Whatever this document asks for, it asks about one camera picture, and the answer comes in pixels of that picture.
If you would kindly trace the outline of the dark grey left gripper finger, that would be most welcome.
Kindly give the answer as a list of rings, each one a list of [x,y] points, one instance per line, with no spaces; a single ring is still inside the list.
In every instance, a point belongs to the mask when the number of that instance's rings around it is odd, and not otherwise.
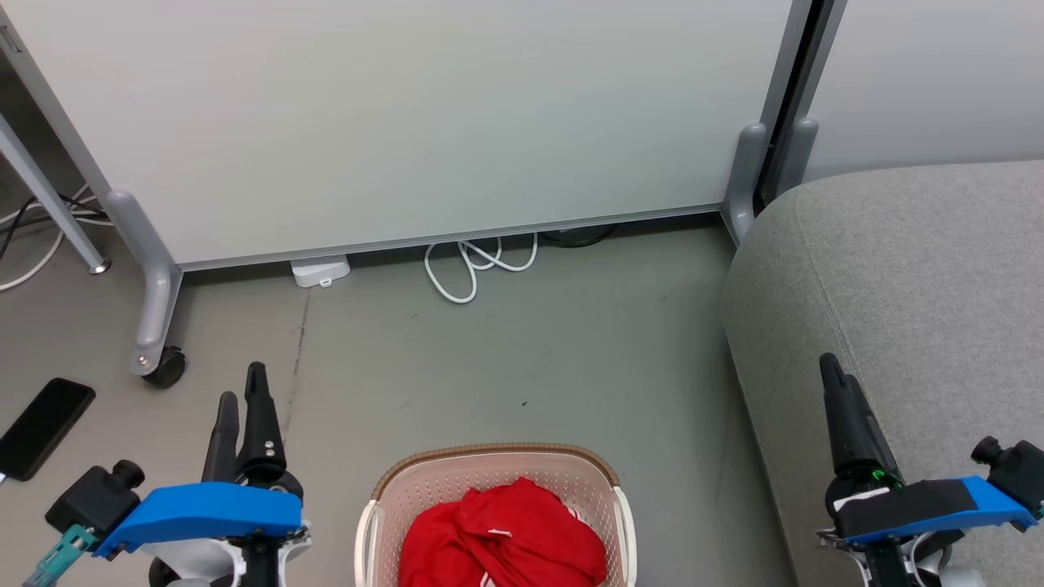
[[[286,457],[265,363],[247,367],[245,402],[237,474],[246,482],[279,482],[286,472]]]
[[[237,479],[238,438],[238,400],[234,393],[224,391],[219,398],[219,409],[206,449],[201,482],[232,483]]]

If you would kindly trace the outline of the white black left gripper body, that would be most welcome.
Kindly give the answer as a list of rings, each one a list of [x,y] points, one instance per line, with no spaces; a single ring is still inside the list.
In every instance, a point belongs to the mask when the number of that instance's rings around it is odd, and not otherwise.
[[[303,487],[288,471],[279,482],[243,484],[301,498]],[[287,566],[312,545],[310,523],[286,537],[265,537],[256,531],[246,537],[220,537],[147,544],[153,557],[150,587],[288,587]]]

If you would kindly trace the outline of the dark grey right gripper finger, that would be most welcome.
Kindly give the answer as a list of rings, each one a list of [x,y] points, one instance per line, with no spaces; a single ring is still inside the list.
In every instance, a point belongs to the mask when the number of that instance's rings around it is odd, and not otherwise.
[[[834,473],[830,489],[902,488],[897,461],[857,378],[832,353],[821,355],[818,367]]]

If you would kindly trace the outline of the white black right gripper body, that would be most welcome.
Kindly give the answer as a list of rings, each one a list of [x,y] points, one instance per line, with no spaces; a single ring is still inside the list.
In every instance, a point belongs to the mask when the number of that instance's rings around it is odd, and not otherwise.
[[[838,522],[840,504],[904,488],[892,475],[839,475],[825,490],[825,509],[833,527],[818,531],[820,546],[851,558],[859,568],[864,587],[942,587],[940,573],[949,565],[954,544],[965,538],[963,530],[920,532],[909,537],[889,535],[873,544],[857,544],[843,537]]]

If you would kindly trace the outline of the red cloth garment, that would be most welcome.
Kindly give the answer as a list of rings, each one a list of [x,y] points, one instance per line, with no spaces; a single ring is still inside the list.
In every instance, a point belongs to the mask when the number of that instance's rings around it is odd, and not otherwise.
[[[398,587],[601,587],[603,540],[530,479],[469,489],[406,532]]]

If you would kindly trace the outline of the grey fabric sofa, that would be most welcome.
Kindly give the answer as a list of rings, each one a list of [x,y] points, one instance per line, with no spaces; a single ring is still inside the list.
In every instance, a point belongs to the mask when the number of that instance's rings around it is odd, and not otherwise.
[[[798,587],[861,587],[820,546],[833,478],[818,359],[864,390],[904,479],[1044,450],[1044,160],[805,183],[750,228],[721,316]]]

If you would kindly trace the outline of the black caster wheel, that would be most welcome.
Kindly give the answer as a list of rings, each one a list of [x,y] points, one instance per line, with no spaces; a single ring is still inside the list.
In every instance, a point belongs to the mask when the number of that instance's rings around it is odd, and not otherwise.
[[[141,378],[155,389],[171,389],[182,378],[186,367],[187,358],[179,346],[164,346],[155,370]]]

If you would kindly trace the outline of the white power strip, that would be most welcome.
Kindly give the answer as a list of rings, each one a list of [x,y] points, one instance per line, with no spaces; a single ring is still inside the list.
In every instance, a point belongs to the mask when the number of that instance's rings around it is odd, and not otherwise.
[[[333,282],[350,274],[351,265],[346,255],[328,255],[292,260],[290,268],[298,287],[328,289]]]

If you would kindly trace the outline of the black smartphone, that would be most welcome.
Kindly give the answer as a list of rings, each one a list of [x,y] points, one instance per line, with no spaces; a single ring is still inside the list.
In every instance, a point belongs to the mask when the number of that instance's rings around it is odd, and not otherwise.
[[[32,479],[95,397],[94,389],[64,378],[46,383],[0,435],[0,482]]]

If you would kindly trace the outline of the white perforated laundry basket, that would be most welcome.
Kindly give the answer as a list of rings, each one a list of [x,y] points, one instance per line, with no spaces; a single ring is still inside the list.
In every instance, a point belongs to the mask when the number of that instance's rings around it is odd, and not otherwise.
[[[396,587],[401,546],[416,517],[469,489],[530,479],[552,491],[603,540],[608,577],[600,587],[636,587],[634,517],[608,462],[569,444],[473,444],[416,453],[392,465],[370,494],[356,530],[355,587]]]

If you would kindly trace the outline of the grey metal table leg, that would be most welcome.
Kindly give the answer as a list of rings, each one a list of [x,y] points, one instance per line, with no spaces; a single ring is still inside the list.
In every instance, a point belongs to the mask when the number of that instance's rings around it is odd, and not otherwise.
[[[60,197],[60,193],[53,188],[48,178],[42,173],[35,160],[29,155],[29,150],[16,136],[11,124],[2,114],[0,114],[0,152],[11,164],[16,174],[22,179],[38,203],[60,228],[62,237],[81,255],[85,263],[88,264],[90,274],[99,275],[106,272],[109,259],[102,256],[101,252],[86,236],[81,226],[73,216],[73,212],[67,207],[67,201]]]

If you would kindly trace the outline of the large white partition panel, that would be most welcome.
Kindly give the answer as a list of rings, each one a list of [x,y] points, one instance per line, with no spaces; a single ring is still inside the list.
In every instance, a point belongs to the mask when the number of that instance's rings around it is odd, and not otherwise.
[[[0,50],[144,278],[723,212],[814,0],[0,0]]]

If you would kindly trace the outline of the white partition panel grey post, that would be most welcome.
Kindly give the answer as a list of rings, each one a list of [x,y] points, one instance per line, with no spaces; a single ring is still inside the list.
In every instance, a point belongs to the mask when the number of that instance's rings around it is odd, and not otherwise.
[[[1044,0],[814,0],[759,194],[918,165],[1044,160]]]

